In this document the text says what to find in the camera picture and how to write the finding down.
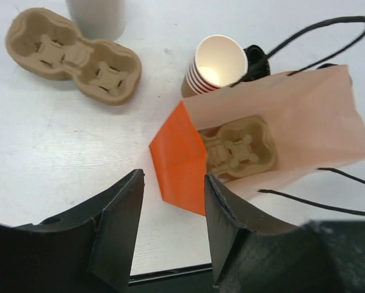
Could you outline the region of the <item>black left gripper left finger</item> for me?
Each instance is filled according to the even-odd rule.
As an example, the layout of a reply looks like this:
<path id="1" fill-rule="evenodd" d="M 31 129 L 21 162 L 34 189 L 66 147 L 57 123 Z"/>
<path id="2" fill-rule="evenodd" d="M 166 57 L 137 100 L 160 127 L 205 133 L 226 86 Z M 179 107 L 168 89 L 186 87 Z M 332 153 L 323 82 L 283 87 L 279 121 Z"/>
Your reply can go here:
<path id="1" fill-rule="evenodd" d="M 0 224 L 0 292 L 126 292 L 144 173 L 37 225 Z"/>

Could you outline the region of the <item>orange paper takeout bag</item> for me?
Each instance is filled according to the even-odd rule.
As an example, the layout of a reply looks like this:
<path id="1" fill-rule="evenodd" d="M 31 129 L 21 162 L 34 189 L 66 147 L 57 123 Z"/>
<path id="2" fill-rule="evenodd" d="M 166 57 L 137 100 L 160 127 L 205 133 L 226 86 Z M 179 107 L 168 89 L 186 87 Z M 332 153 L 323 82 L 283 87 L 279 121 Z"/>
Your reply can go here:
<path id="1" fill-rule="evenodd" d="M 150 143 L 162 199 L 205 215 L 211 173 L 244 199 L 365 159 L 365 124 L 346 65 L 315 63 L 184 98 Z"/>

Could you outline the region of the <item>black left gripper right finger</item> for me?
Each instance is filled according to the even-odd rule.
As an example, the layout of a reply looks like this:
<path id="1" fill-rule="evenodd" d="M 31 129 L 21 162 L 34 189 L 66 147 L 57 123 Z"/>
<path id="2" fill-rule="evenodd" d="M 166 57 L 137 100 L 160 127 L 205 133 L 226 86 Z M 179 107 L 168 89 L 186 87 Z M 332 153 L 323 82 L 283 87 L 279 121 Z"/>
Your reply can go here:
<path id="1" fill-rule="evenodd" d="M 204 178 L 214 284 L 220 292 L 365 292 L 365 221 L 295 226 Z"/>

